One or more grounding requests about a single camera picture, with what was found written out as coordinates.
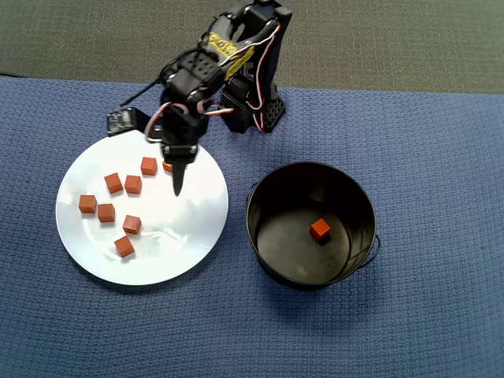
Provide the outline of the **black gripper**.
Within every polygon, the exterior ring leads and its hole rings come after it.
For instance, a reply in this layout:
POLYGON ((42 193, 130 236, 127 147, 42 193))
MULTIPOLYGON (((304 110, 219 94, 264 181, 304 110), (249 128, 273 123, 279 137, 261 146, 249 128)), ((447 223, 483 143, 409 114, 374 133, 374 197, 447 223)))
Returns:
POLYGON ((165 163, 172 166, 175 196, 182 191, 185 168, 194 162, 197 145, 206 134, 208 123, 209 117, 200 113, 196 106, 181 102, 162 102, 152 116, 152 142, 162 143, 165 163))

